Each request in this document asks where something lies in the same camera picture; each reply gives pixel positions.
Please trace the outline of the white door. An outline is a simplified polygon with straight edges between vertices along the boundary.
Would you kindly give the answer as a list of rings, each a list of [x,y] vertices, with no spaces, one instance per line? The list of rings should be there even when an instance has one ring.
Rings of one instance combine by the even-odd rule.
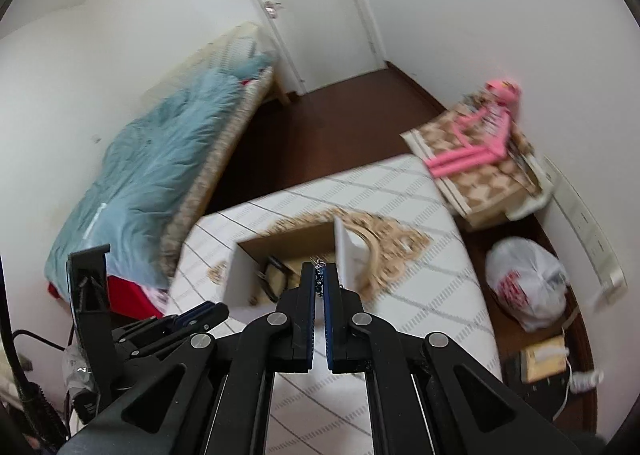
[[[383,67],[363,0],[255,1],[298,92],[314,92]]]

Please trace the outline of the white plastic bag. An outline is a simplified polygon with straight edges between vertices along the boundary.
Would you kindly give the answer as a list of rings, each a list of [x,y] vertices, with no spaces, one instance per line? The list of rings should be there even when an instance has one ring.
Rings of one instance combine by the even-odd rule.
[[[486,257],[485,277],[500,305],[528,333],[551,326],[565,311],[566,271],[535,241],[498,241]]]

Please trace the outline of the red cloth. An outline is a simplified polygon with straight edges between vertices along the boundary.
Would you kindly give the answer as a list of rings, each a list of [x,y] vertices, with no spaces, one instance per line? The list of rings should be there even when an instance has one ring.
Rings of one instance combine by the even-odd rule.
[[[65,297],[75,317],[85,314],[112,312],[128,319],[161,319],[164,312],[145,296],[139,285],[116,276],[96,272],[78,271],[64,279],[65,287],[58,289],[48,282],[48,291],[54,299]]]

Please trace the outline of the silver chain jewelry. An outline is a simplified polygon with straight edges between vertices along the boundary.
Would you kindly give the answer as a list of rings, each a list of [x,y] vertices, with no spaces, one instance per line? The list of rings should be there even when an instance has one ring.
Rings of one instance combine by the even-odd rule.
[[[312,261],[314,267],[314,292],[319,297],[323,296],[324,281],[326,280],[326,259],[315,257]]]

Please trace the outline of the white patterned tablecloth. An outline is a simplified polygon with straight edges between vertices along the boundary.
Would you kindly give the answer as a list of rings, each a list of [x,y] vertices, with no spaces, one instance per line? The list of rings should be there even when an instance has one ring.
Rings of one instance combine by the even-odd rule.
[[[166,310],[218,302],[239,241],[340,218],[352,248],[347,286],[366,311],[398,331],[441,331],[499,375],[499,355],[480,282],[460,233],[423,162],[401,155],[319,178],[198,221],[186,238]],[[363,375],[335,375],[323,331],[314,366],[274,381],[270,454],[369,454],[373,442]]]

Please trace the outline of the small cardboard box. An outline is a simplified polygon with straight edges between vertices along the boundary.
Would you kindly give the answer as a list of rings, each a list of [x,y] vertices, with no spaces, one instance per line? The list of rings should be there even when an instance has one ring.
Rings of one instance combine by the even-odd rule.
[[[567,370],[568,354],[570,350],[562,335],[529,345],[520,352],[523,383],[536,383],[564,373]]]

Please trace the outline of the pink panther plush toy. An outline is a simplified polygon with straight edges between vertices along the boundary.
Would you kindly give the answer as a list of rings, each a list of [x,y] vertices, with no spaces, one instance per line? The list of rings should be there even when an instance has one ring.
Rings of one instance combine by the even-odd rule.
[[[518,108],[521,95],[521,87],[516,82],[495,79],[468,96],[466,99],[473,108],[471,114],[457,115],[449,123],[458,146],[425,161],[431,175],[447,178],[506,158],[513,126],[512,111]]]

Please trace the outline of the white cardboard box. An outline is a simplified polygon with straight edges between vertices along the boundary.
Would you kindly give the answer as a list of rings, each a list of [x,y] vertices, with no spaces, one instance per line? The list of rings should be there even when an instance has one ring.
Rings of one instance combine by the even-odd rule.
[[[236,243],[221,301],[233,311],[272,309],[284,290],[299,285],[303,263],[315,257],[336,264],[343,286],[365,293],[378,267],[378,243],[344,216],[286,221],[265,235]]]

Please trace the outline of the white power strip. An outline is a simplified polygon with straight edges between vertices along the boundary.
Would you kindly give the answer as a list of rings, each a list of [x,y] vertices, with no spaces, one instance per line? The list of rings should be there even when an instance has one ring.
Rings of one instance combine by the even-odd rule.
[[[582,196],[558,166],[547,156],[542,157],[541,166],[553,184],[555,204],[572,228],[597,275],[600,288],[590,305],[598,310],[605,305],[614,305],[627,292],[628,284],[610,241]]]

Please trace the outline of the bed mattress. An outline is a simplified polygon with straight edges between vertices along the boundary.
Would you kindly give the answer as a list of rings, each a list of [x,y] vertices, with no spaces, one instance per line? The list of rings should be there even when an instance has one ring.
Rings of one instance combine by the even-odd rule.
[[[177,212],[160,234],[160,268],[165,275],[175,275],[182,244],[204,213],[250,118],[273,88],[277,61],[278,50],[267,31],[254,22],[243,22],[207,43],[142,94],[142,106],[150,109],[209,69],[228,72],[241,83],[239,102],[218,124],[217,135],[206,149],[204,162],[196,168],[195,180],[188,184]]]

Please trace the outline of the light blue blanket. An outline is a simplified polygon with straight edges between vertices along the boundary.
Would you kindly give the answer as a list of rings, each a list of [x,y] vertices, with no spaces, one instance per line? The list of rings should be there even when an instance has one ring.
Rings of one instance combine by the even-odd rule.
[[[107,245],[108,274],[168,289],[172,276],[160,268],[160,234],[240,95],[237,77],[209,69],[127,124],[55,238],[44,266],[47,281],[62,289],[71,253]]]

